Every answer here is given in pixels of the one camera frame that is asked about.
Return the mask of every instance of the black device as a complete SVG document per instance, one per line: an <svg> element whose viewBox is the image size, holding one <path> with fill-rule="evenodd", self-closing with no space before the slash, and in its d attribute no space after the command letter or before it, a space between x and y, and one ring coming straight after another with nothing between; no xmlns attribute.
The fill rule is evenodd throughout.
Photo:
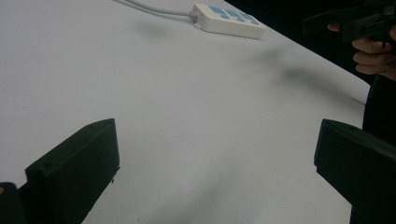
<svg viewBox="0 0 396 224"><path fill-rule="evenodd" d="M383 46L391 42L389 31L396 24L395 0L360 0L347 2L339 8L312 16L303 21L305 34L324 29L328 24L340 24L343 42L363 37L380 40Z"/></svg>
<svg viewBox="0 0 396 224"><path fill-rule="evenodd" d="M0 223L79 224L119 169L115 120L87 125L27 167L22 187L0 183Z"/></svg>
<svg viewBox="0 0 396 224"><path fill-rule="evenodd" d="M317 172L352 204L350 224L396 223L396 147L354 126L324 119Z"/></svg>

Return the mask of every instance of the white cable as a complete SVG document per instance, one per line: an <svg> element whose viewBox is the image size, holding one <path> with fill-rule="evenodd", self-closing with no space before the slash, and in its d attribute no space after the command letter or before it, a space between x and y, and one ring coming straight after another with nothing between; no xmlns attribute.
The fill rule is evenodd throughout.
<svg viewBox="0 0 396 224"><path fill-rule="evenodd" d="M132 5L141 7L145 10L152 11L152 12L157 12L157 13L162 13L162 14L168 14L168 15L175 15L175 16L186 16L192 18L194 21L196 20L196 15L192 15L192 12L184 12L184 11L174 11L174 10L167 10L167 9L162 9L162 8L157 8L157 7L151 7L148 5L145 5L143 3L140 3L135 0L124 0Z"/></svg>

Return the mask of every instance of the dark floor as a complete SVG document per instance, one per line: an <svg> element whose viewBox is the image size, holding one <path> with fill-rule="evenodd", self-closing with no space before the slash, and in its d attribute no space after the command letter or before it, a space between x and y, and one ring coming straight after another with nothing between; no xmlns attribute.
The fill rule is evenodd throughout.
<svg viewBox="0 0 396 224"><path fill-rule="evenodd" d="M257 1L226 0L228 3L254 16L256 19L322 56L339 65L348 72L372 82L373 77L363 76L355 71L352 61L356 52L350 43L342 43L337 33L324 29L310 35L303 34L303 20L337 6L345 0L326 1Z"/></svg>

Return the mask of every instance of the white power strip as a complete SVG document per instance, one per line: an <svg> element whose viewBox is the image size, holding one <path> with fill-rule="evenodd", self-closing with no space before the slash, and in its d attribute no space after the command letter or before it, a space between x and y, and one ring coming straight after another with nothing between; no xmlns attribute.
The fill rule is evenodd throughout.
<svg viewBox="0 0 396 224"><path fill-rule="evenodd" d="M265 26L251 15L220 7L195 4L191 15L203 31L260 39Z"/></svg>

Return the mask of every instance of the person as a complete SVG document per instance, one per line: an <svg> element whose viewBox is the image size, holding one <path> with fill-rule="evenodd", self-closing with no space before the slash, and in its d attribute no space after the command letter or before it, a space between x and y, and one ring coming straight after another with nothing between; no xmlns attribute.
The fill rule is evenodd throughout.
<svg viewBox="0 0 396 224"><path fill-rule="evenodd" d="M329 24L328 29L339 32L339 24ZM389 31L396 41L396 26ZM362 129L396 146L396 48L387 43L369 38L352 41L358 51L353 56L356 70L369 76L376 76L364 109Z"/></svg>

